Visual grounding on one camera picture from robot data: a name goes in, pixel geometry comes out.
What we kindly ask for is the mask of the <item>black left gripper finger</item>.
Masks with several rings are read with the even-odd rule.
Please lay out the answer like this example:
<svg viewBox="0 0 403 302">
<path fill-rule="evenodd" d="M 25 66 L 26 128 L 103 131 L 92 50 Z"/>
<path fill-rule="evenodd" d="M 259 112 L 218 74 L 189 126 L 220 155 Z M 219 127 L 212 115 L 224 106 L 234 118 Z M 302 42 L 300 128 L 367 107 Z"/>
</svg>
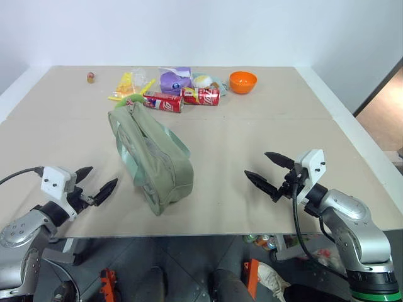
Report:
<svg viewBox="0 0 403 302">
<path fill-rule="evenodd" d="M 114 178 L 107 182 L 99 192 L 93 196 L 93 206 L 99 206 L 103 203 L 113 192 L 118 182 L 118 178 Z"/>
<path fill-rule="evenodd" d="M 76 184 L 79 184 L 82 180 L 84 180 L 92 170 L 93 170 L 92 166 L 78 169 L 76 171 Z"/>
</svg>

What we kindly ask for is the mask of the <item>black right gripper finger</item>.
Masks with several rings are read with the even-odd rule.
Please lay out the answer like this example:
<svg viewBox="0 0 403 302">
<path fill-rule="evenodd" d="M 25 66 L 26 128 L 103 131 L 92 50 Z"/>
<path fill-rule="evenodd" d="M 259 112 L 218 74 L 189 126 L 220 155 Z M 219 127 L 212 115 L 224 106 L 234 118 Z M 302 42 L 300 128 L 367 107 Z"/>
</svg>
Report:
<svg viewBox="0 0 403 302">
<path fill-rule="evenodd" d="M 295 168 L 295 161 L 285 155 L 276 152 L 265 152 L 264 154 L 270 161 L 282 168 L 287 168 L 288 170 Z"/>
<path fill-rule="evenodd" d="M 263 176 L 251 171 L 244 171 L 246 177 L 261 191 L 271 198 L 277 193 L 277 188 L 271 185 Z"/>
</svg>

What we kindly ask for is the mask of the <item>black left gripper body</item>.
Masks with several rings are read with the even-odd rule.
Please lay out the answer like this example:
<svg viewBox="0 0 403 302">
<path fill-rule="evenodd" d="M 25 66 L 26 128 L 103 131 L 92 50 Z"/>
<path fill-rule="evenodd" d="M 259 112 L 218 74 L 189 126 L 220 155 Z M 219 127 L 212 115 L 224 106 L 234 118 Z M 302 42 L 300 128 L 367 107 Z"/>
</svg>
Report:
<svg viewBox="0 0 403 302">
<path fill-rule="evenodd" d="M 74 186 L 73 191 L 67 194 L 67 202 L 78 215 L 87 207 L 93 206 L 95 199 L 92 196 L 86 196 L 81 187 Z"/>
</svg>

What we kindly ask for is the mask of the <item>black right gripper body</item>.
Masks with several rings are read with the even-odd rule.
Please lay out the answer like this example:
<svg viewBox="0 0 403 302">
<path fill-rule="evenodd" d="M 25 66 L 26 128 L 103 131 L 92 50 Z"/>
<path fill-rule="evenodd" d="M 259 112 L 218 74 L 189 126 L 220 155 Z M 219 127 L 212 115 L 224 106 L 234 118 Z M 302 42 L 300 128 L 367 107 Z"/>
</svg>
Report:
<svg viewBox="0 0 403 302">
<path fill-rule="evenodd" d="M 277 203 L 281 197 L 286 197 L 287 199 L 292 199 L 293 185 L 297 185 L 297 192 L 299 193 L 303 188 L 303 182 L 300 179 L 301 174 L 298 174 L 294 167 L 287 167 L 284 164 L 277 164 L 282 168 L 287 168 L 289 172 L 284 177 L 284 182 L 277 189 L 272 197 L 272 201 Z"/>
</svg>

